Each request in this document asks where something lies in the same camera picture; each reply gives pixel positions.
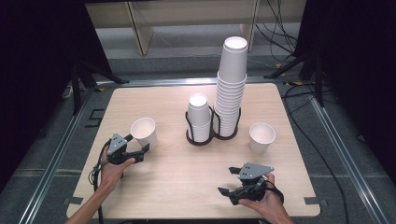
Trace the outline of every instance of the wooden table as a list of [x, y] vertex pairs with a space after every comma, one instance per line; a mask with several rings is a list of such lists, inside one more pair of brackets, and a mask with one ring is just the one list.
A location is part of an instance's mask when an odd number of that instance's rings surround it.
[[[93, 193], [88, 174], [100, 150], [112, 136], [130, 133], [133, 122], [143, 117], [156, 121], [158, 147], [145, 155], [145, 161], [132, 165], [103, 204], [105, 218], [254, 218], [256, 212], [242, 205], [233, 206], [218, 187], [241, 186], [228, 168], [242, 167], [246, 161], [275, 168], [276, 186], [285, 195], [285, 207], [292, 217], [312, 217], [318, 204], [305, 204], [316, 197], [303, 158], [290, 127], [285, 108], [274, 84], [247, 84], [242, 102], [238, 134], [231, 140], [214, 138], [203, 147], [186, 139], [190, 95], [202, 92], [210, 105], [216, 100], [216, 85], [117, 89], [109, 102], [93, 142], [74, 197], [85, 203]], [[248, 147], [248, 129], [258, 121], [271, 124], [276, 140], [263, 155]], [[128, 150], [138, 150], [135, 140]], [[72, 216], [80, 205], [70, 204]]]

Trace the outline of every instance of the human hand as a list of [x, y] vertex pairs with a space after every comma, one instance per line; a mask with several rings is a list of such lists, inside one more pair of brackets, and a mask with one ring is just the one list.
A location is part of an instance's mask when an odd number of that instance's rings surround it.
[[[108, 150], [108, 146], [105, 148], [102, 154], [102, 161], [107, 160], [107, 150]], [[106, 164], [102, 165], [101, 184], [99, 187], [105, 185], [108, 190], [112, 191], [116, 187], [117, 182], [121, 178], [124, 170], [128, 168], [130, 165], [132, 165], [134, 162], [135, 159], [131, 158], [119, 165], [115, 165], [110, 162], [107, 162]]]
[[[265, 175], [268, 178], [267, 188], [273, 188], [275, 184], [275, 176], [273, 174]], [[265, 195], [259, 202], [253, 202], [249, 199], [240, 199], [238, 201], [240, 204], [251, 208], [262, 215], [269, 222], [276, 223], [293, 223], [288, 213], [285, 210], [280, 199], [271, 190], [266, 190]]]

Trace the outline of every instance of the gray carpet floor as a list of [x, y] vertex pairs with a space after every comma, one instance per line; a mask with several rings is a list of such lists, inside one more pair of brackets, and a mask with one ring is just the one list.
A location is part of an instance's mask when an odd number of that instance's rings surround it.
[[[129, 57], [112, 58], [109, 62], [117, 77], [131, 80], [131, 85], [139, 81], [176, 80], [177, 78], [215, 77], [219, 67], [219, 56], [194, 56], [194, 57]], [[252, 53], [249, 59], [255, 62], [275, 64], [271, 55], [258, 55]], [[285, 76], [277, 79], [266, 79], [262, 76], [269, 75], [274, 68], [260, 63], [249, 63], [247, 73], [251, 81], [273, 82], [277, 85], [280, 96], [285, 96], [291, 88], [287, 82], [300, 81], [298, 74], [301, 66], [296, 66]], [[43, 201], [35, 214], [33, 223], [63, 223], [67, 220], [67, 199], [73, 196], [80, 173], [91, 149], [92, 142], [98, 131], [97, 119], [101, 118], [111, 98], [112, 92], [119, 87], [108, 83], [100, 76], [94, 76], [100, 83], [100, 91], [84, 90], [80, 94], [86, 98], [80, 120], [67, 144], [65, 153], [59, 167], [50, 182], [48, 191], [45, 192]], [[307, 92], [306, 87], [293, 88], [290, 95]], [[389, 219], [389, 223], [396, 223], [396, 188], [382, 169], [371, 149], [357, 136], [360, 135], [350, 115], [338, 104], [332, 87], [323, 89], [324, 104], [327, 113], [332, 119], [337, 132], [342, 137], [348, 152], [358, 165], [364, 179], [377, 198]], [[345, 223], [347, 208], [348, 223], [374, 223], [351, 177], [337, 152], [334, 150], [329, 135], [323, 128], [318, 114], [313, 107], [311, 94], [300, 94], [284, 100], [285, 108], [292, 111], [289, 114], [290, 123], [297, 143], [302, 152], [303, 159], [311, 179], [314, 191], [320, 201], [320, 214], [317, 217], [294, 217], [296, 223]], [[0, 195], [0, 223], [19, 223], [31, 196], [35, 193], [41, 176], [48, 168], [52, 155], [59, 146], [64, 133], [73, 118], [73, 97], [64, 99], [58, 104], [57, 109], [46, 125], [44, 134], [37, 138], [21, 162], [14, 176], [7, 183]], [[120, 223], [122, 220], [107, 219], [105, 223]], [[134, 223], [233, 223], [231, 220], [135, 220]], [[246, 220], [235, 220], [237, 223], [247, 223]]]

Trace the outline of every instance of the floor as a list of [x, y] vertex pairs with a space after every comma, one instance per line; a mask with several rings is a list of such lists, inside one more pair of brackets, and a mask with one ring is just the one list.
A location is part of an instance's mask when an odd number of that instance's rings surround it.
[[[274, 27], [273, 24], [267, 26], [270, 30]], [[272, 36], [261, 24], [259, 27]], [[298, 23], [284, 24], [284, 28], [289, 35], [298, 36]], [[124, 87], [177, 85], [185, 84], [186, 80], [214, 82], [224, 39], [240, 35], [238, 25], [156, 27], [154, 32], [148, 54], [141, 56], [132, 30], [97, 30], [113, 73], [131, 80]], [[290, 47], [282, 36], [275, 35], [274, 40], [286, 49]], [[396, 188], [360, 137], [350, 116], [337, 103], [332, 87], [324, 86], [325, 106], [322, 108], [308, 93], [312, 86], [293, 87], [301, 81], [300, 65], [279, 78], [263, 77], [290, 61], [292, 58], [288, 55], [287, 51], [269, 44], [256, 28], [253, 48], [248, 54], [247, 81], [275, 83], [284, 97], [321, 208], [317, 217], [294, 217], [293, 220], [296, 223], [396, 223], [393, 212]], [[72, 115], [73, 93], [65, 90], [64, 101], [59, 103], [43, 127], [42, 136], [32, 144], [0, 195], [0, 223], [63, 223], [67, 220], [65, 211], [73, 200], [99, 127], [98, 120], [106, 111], [111, 92], [118, 87], [101, 76], [94, 77], [98, 88], [85, 90], [81, 86], [84, 104], [76, 116]], [[329, 123], [332, 127], [326, 128], [325, 124]], [[106, 223], [121, 221], [106, 220]], [[191, 223], [190, 220], [156, 222]]]

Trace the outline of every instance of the tall stack of cups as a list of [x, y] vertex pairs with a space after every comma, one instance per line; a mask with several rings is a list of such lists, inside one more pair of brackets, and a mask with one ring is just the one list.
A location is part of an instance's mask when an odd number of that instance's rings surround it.
[[247, 80], [248, 42], [239, 36], [224, 41], [218, 71], [213, 130], [222, 137], [233, 135]]
[[189, 138], [196, 143], [203, 143], [209, 139], [211, 114], [207, 98], [202, 93], [195, 93], [190, 97], [187, 110]]

